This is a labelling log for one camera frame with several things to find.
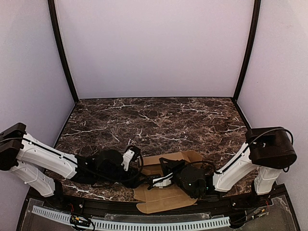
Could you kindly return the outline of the brown cardboard box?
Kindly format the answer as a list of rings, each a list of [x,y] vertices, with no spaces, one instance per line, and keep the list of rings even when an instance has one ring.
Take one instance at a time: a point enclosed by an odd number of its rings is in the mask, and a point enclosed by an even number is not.
[[[182,151],[148,156],[143,159],[144,166],[142,173],[146,176],[153,174],[160,174],[162,176],[163,171],[159,162],[159,158],[161,157],[169,160],[183,159],[186,163],[201,161],[203,159],[202,155],[196,151]],[[153,214],[187,207],[197,202],[197,199],[191,198],[176,184],[164,188],[154,187],[150,190],[148,190],[148,185],[142,184],[134,189],[134,199],[140,201],[136,207],[144,214]]]

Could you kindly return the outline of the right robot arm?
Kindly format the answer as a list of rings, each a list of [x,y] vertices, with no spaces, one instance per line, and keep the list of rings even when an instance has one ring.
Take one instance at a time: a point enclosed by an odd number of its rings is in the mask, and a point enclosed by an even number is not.
[[[154,179],[149,189],[176,184],[193,199],[218,200],[244,176],[260,168],[252,191],[268,194],[281,172],[287,172],[296,161],[292,133],[283,127],[252,128],[246,134],[237,154],[222,168],[210,161],[159,159],[163,176]]]

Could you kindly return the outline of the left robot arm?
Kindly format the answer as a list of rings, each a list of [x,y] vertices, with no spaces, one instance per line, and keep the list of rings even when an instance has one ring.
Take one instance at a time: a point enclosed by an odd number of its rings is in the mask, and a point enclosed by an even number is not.
[[[114,149],[88,157],[64,153],[35,139],[23,123],[0,133],[0,169],[13,173],[43,197],[61,195],[63,189],[59,181],[46,176],[40,167],[80,184],[118,182],[136,188],[143,169],[143,165],[130,166],[136,160],[143,158],[141,150],[133,145],[124,154]]]

